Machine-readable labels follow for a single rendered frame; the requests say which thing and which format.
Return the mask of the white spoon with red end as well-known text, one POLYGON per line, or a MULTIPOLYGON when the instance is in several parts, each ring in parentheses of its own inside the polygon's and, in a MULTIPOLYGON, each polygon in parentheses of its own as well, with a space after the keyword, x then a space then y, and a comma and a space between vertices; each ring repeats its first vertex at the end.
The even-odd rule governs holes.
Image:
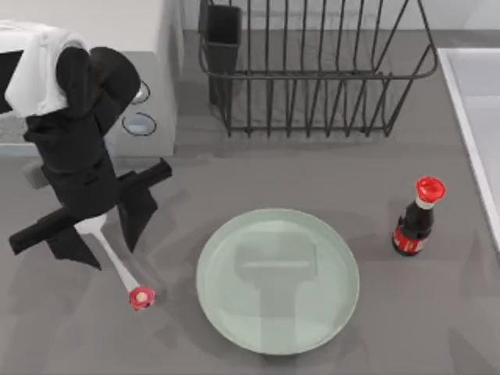
POLYGON ((78 234, 91 234, 104 248, 105 253, 113 264, 124 288, 127 291, 127 298, 131 308, 140 311, 151 307, 156 300, 155 291, 146 285, 140 284, 134 275, 126 268, 119 256, 114 252, 112 246, 105 238, 103 227, 107 221, 104 213, 80 221, 74 227, 78 234))

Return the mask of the round microwave knob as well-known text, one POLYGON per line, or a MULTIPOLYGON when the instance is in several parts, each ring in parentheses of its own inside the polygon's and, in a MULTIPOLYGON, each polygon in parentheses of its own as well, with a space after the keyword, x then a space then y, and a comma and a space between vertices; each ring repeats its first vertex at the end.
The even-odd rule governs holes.
POLYGON ((146 82, 143 80, 141 81, 141 85, 137 91, 137 94, 134 96, 131 104, 132 105, 139 105, 141 103, 146 102, 149 97, 150 97, 151 91, 146 82))
POLYGON ((156 121, 148 114, 136 112, 121 120, 123 130, 133 137, 148 137, 157 130, 156 121))

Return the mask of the pale microwave oven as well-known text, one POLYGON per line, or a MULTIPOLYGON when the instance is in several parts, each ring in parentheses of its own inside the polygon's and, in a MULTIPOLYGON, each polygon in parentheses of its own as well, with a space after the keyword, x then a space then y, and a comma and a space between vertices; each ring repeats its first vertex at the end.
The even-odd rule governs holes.
POLYGON ((106 46, 122 52, 150 88, 149 99, 130 105, 106 136, 109 154, 118 157, 156 157, 173 154, 177 126, 175 83, 184 56, 181 26, 165 16, 90 16, 39 19, 40 23, 77 32, 91 47, 106 46), (148 137, 127 134, 121 120, 146 113, 157 123, 148 137))

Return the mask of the pale green plate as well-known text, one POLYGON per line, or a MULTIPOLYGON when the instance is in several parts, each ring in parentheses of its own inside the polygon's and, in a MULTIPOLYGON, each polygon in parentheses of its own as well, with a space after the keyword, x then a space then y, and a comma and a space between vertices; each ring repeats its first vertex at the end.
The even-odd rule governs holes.
POLYGON ((344 238, 318 217, 283 208, 222 224, 198 257, 199 305, 228 341, 264 355, 325 345, 349 323, 359 267, 344 238))

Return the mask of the dark grey cutlery holder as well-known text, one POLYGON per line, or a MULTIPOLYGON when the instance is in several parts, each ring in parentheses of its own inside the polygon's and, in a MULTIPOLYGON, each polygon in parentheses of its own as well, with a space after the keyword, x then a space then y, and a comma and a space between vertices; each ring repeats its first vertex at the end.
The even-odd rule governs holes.
POLYGON ((222 76, 230 76, 236 70, 241 45, 241 22, 240 7, 200 0, 198 31, 209 77, 211 105, 226 105, 228 81, 222 76))

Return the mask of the dark bottle with red cap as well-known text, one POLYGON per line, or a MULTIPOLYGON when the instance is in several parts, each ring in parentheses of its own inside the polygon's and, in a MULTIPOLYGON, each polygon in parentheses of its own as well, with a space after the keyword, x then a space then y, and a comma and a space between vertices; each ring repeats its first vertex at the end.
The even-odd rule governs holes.
POLYGON ((434 206, 445 192, 445 184, 437 177, 421 177, 416 182, 415 198, 405 207, 392 232, 396 252, 415 256, 423 250, 434 225, 434 206))

